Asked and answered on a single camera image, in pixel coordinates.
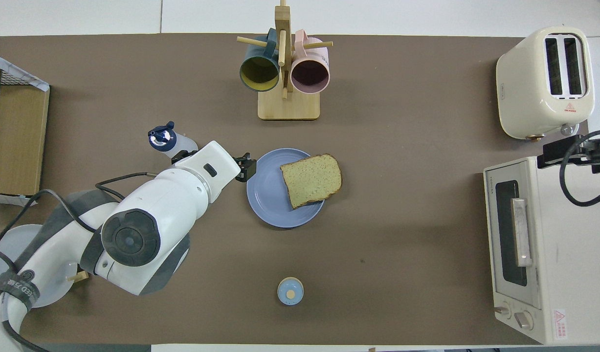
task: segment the oven handle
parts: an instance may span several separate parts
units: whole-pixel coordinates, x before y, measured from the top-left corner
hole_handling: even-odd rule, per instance
[[[526,216],[526,200],[523,198],[511,199],[512,234],[515,240],[515,255],[517,266],[528,267],[533,264],[530,257],[530,243],[528,241],[528,218]]]

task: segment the red warning label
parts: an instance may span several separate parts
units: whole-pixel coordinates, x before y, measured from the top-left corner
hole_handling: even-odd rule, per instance
[[[567,104],[567,107],[565,108],[565,111],[568,111],[570,113],[575,113],[576,109],[574,109],[572,103]]]
[[[567,320],[564,309],[555,309],[552,312],[554,318],[554,335],[556,339],[567,338]]]

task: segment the blue plate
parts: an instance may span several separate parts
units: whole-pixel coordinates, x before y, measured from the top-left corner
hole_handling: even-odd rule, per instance
[[[257,173],[246,186],[248,201],[254,212],[266,223],[289,229],[315,218],[324,201],[304,205],[293,210],[287,185],[282,179],[280,165],[297,162],[310,156],[302,150],[281,148],[271,150],[257,160]]]

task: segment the mug rack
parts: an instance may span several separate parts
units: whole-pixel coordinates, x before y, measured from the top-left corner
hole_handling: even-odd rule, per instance
[[[306,94],[293,89],[291,84],[291,61],[295,47],[291,45],[291,9],[286,0],[275,7],[276,33],[278,39],[278,66],[280,79],[271,90],[259,92],[258,112],[261,120],[315,120],[319,117],[319,93]],[[245,44],[266,46],[266,42],[237,37]],[[305,44],[304,49],[333,46],[333,42]]]

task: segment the mug handle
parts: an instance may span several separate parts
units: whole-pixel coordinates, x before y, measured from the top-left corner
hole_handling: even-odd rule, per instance
[[[273,57],[273,52],[276,49],[276,44],[278,42],[276,36],[276,29],[270,28],[269,32],[267,33],[267,45],[265,47],[265,51],[263,52],[263,55],[268,58]]]
[[[304,42],[308,42],[309,37],[306,35],[304,29],[300,29],[295,32],[295,52],[298,54],[298,58],[306,58],[306,49],[304,49]]]

